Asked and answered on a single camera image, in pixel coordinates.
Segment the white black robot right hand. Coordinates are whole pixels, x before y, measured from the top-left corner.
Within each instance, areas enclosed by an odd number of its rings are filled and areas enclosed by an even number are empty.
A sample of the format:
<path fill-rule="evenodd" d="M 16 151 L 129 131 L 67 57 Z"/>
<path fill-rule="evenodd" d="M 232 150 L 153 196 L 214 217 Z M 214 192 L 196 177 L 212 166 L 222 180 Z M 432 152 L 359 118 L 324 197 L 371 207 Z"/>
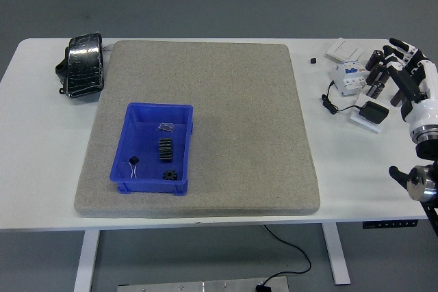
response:
<path fill-rule="evenodd" d="M 383 64 L 403 95 L 402 119 L 410 130 L 437 124 L 437 67 L 417 47 L 391 38 Z"/>

